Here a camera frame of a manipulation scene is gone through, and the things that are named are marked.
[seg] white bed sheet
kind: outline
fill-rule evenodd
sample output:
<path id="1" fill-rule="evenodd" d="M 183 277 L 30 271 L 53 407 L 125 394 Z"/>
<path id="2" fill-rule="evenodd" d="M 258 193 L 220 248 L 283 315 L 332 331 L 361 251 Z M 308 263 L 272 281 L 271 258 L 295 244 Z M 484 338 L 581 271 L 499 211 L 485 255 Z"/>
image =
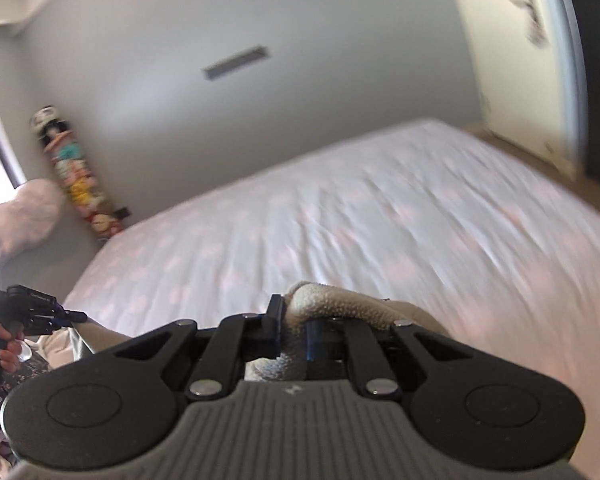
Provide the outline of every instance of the white bed sheet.
<path id="1" fill-rule="evenodd" d="M 437 121 L 303 156 L 115 237 L 66 302 L 138 335 L 261 312 L 299 280 L 407 300 L 458 340 L 568 384 L 600 480 L 600 215 Z"/>

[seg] white door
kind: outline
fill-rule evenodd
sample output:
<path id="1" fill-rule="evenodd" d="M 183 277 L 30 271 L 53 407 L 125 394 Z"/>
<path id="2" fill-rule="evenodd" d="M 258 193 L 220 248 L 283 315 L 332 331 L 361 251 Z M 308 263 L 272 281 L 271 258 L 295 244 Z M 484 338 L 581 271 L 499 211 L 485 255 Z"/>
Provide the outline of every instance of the white door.
<path id="1" fill-rule="evenodd" d="M 548 1 L 456 1 L 474 58 L 486 126 L 560 168 L 571 158 L 566 81 L 560 73 L 561 38 Z M 534 11 L 540 29 L 533 28 Z"/>

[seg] floor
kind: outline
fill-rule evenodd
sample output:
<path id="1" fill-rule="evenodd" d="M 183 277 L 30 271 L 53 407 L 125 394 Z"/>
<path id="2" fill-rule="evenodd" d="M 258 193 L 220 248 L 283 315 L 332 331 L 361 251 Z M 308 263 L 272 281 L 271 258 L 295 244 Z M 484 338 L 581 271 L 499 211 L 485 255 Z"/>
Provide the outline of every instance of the floor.
<path id="1" fill-rule="evenodd" d="M 597 181 L 583 176 L 574 182 L 570 178 L 560 174 L 551 164 L 547 164 L 543 160 L 540 160 L 539 158 L 520 150 L 504 140 L 497 139 L 493 136 L 480 136 L 480 139 L 491 146 L 494 146 L 499 150 L 509 153 L 509 155 L 513 155 L 522 160 L 526 164 L 543 173 L 545 176 L 549 177 L 554 182 L 557 182 L 561 186 L 569 189 L 573 194 L 576 194 L 585 202 L 589 203 L 589 205 L 600 211 L 600 184 Z"/>

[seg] gray wall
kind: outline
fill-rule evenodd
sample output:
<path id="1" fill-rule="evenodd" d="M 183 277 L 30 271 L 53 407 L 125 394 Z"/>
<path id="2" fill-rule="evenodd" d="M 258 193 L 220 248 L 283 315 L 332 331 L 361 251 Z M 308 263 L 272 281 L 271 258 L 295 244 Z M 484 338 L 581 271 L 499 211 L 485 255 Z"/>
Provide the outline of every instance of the gray wall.
<path id="1" fill-rule="evenodd" d="M 0 120 L 28 179 L 54 177 L 28 125 L 31 115 L 44 104 L 22 45 L 0 28 Z M 2 284 L 21 283 L 62 301 L 96 252 L 90 229 L 67 206 L 49 240 L 2 267 Z"/>
<path id="2" fill-rule="evenodd" d="M 480 120 L 453 0 L 52 0 L 22 41 L 135 221 L 375 128 Z M 258 44 L 270 60 L 202 77 Z"/>

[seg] white logo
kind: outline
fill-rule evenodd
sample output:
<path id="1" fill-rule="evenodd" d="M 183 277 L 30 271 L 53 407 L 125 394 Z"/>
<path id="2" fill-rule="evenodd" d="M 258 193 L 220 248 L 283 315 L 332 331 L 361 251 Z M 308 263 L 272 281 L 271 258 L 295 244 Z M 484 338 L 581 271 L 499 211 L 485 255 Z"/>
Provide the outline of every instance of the white logo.
<path id="1" fill-rule="evenodd" d="M 302 388 L 300 386 L 298 386 L 297 384 L 293 384 L 292 386 L 285 388 L 285 393 L 288 393 L 289 395 L 292 395 L 292 396 L 294 396 L 295 394 L 299 394 L 301 392 L 302 392 Z"/>

